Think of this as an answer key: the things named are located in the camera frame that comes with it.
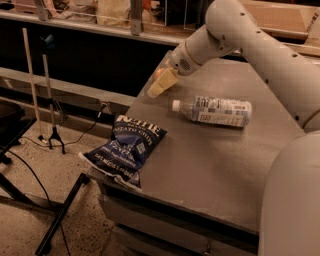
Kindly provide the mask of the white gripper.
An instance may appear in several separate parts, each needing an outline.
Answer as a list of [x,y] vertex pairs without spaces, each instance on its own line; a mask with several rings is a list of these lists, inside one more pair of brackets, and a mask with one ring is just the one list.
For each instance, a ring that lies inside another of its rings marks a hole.
[[212,58],[213,43],[210,40],[187,39],[170,54],[168,65],[161,76],[153,81],[147,95],[155,98],[178,82],[178,73],[187,76],[200,69]]

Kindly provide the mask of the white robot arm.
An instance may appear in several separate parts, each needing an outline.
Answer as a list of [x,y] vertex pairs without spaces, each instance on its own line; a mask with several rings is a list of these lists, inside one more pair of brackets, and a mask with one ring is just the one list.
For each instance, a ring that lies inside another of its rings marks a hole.
[[180,43],[148,95],[157,97],[180,76],[234,50],[300,128],[312,128],[273,161],[263,192],[258,256],[320,256],[319,68],[263,32],[238,0],[213,0],[205,24]]

